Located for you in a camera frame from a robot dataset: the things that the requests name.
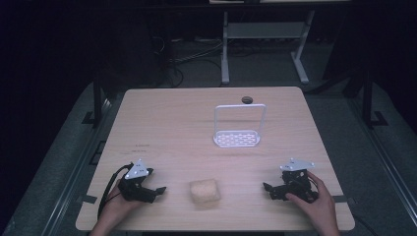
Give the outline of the white metal desk frame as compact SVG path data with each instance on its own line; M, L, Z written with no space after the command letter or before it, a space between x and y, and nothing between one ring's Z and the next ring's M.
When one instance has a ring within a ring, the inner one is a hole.
M303 85L309 82L301 56L315 16L315 11L307 14L304 22L278 23L234 23L229 21L227 12L223 13L221 82L230 83L228 63L228 43L232 39L298 39L298 47L291 52L291 59Z

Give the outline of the black metal stand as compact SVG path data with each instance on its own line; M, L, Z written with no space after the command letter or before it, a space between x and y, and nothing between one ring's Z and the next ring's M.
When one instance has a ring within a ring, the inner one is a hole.
M387 120L380 111L372 109L373 102L373 81L370 72L364 73L363 95L362 95L362 120L365 125L373 130L375 126L387 126Z
M107 81L108 77L104 72L98 73L92 80L93 111L86 113L83 124L92 124L94 129L98 127L102 118Z

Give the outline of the beige sponge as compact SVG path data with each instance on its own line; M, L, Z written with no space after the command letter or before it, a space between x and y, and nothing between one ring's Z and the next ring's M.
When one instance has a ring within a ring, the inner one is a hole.
M214 179L193 181L190 183L190 191L193 202L196 204L215 202L221 199Z

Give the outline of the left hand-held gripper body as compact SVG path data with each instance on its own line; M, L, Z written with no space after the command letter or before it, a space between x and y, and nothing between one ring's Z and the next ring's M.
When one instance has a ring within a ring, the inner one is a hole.
M150 189L143 187L142 183L152 172L153 169L147 168L140 159L136 163L133 163L118 184L118 188L123 198L126 201L141 202L142 195L150 195Z

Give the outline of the white slotted drain rack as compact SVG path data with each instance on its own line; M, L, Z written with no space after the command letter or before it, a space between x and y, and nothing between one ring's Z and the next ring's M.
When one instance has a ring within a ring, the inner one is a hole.
M230 129L220 129L219 115L226 114L224 122ZM265 104L223 104L214 109L213 141L221 148L252 148L261 140L265 124L267 106ZM238 128L237 124L258 122L257 128Z

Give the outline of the person's left hand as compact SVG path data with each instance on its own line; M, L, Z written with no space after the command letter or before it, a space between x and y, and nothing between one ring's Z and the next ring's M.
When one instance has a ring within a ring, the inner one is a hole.
M98 223L109 228L114 228L121 223L130 213L142 207L143 202L126 201L118 188L119 181L116 182L115 187L111 190L108 198L105 200L103 210Z

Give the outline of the person's right hand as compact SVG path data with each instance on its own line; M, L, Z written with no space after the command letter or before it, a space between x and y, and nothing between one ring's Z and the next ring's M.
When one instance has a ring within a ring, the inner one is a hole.
M286 194L285 197L309 216L317 230L338 230L333 197L320 178L310 171L307 174L318 186L318 198L309 204L290 193Z

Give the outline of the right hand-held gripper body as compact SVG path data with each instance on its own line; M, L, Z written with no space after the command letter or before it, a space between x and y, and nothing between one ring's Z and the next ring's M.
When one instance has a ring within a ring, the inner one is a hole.
M290 158L288 163L280 166L284 184L276 187L275 193L291 193L307 203L313 203L318 198L318 193L312 190L307 171L314 167L314 162Z

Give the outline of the grey tape strip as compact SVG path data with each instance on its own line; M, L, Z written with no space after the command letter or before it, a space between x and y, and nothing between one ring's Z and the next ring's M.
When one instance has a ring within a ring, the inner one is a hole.
M84 195L84 196L78 196L77 198L77 202L78 203L88 203L88 204L95 204L97 200L97 197L94 196L89 196L89 195Z
M344 195L332 196L335 203L348 203L349 205L355 205L357 202L354 198L347 198Z

